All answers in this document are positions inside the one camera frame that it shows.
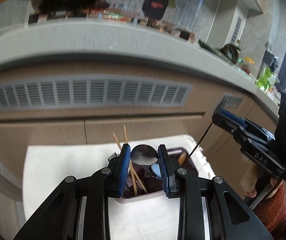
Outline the red knit sleeve forearm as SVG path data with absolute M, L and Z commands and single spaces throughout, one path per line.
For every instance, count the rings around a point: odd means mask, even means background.
M 283 184 L 253 210 L 274 239 L 286 239 L 286 193 Z

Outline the right hand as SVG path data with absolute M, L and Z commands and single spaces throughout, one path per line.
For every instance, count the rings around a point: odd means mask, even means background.
M 254 198 L 257 195 L 256 183 L 259 175 L 259 166 L 257 166 L 251 159 L 249 159 L 245 155 L 242 155 L 242 160 L 249 166 L 247 167 L 247 170 L 240 181 L 240 185 L 247 197 Z M 279 183 L 275 178 L 271 178 L 270 184 L 275 188 L 274 191 L 272 191 L 266 197 L 266 199 L 272 198 L 277 193 L 279 188 L 284 186 L 283 182 Z

